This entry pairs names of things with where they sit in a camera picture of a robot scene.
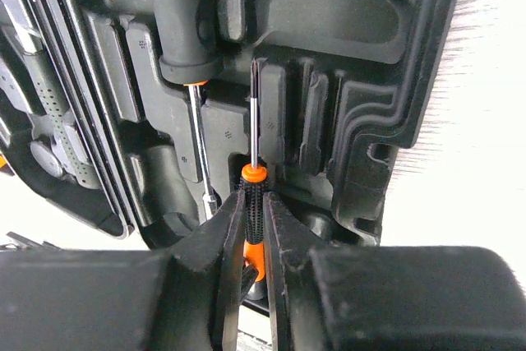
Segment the black plastic tool case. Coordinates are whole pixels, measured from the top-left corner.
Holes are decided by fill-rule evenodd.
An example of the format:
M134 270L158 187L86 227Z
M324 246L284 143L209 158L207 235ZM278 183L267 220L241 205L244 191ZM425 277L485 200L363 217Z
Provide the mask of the black plastic tool case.
M36 195L105 235L152 248L205 217L186 86L166 80L155 0L12 0L72 111L67 133L101 188L35 160L48 116L1 0L1 151ZM250 66L261 73L259 159L294 215L330 241L377 245L397 152L413 146L456 0L216 0L223 70L201 87L210 181L225 201L250 160Z

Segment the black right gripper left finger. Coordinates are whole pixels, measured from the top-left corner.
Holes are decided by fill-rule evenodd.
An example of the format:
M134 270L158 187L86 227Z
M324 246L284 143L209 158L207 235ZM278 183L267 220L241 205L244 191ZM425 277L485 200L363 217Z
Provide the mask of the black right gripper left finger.
M234 350L245 196L154 251L1 255L4 350Z

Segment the small black orange screwdriver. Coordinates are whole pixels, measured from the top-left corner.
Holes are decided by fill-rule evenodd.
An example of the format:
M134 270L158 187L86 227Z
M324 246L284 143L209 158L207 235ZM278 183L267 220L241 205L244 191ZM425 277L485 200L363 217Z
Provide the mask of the small black orange screwdriver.
M265 247L263 196L268 189L267 168L259 164L259 94L260 68L256 59L250 67L250 163L242 168L240 187L245 192L245 242L243 256L241 300L259 300L265 296Z

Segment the black handled large screwdriver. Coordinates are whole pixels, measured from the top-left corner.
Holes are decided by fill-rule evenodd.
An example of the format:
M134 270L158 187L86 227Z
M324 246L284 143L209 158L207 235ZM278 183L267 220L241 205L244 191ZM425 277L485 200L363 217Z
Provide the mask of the black handled large screwdriver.
M201 87L223 70L215 34L215 7L216 0L155 0L162 75L172 83L186 86L189 92L207 219L215 215L218 201L210 181L201 113Z

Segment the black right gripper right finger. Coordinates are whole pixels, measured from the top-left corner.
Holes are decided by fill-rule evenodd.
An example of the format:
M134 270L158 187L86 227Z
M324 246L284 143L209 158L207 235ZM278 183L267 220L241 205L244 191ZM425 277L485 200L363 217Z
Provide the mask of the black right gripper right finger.
M335 247L263 200L276 350L522 350L525 296L481 247Z

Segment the black handled claw hammer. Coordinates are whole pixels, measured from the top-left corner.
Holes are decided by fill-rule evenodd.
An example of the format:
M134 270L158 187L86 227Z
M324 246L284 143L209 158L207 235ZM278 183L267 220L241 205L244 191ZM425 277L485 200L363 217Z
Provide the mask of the black handled claw hammer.
M42 39L16 19L16 13L21 9L19 2L4 0L3 3L23 49L22 56L30 79L51 127L49 143L31 143L31 153L40 166L55 178L73 178L84 188L100 189L101 184L93 164L86 157L79 157L67 133L65 122L72 119L72 111Z

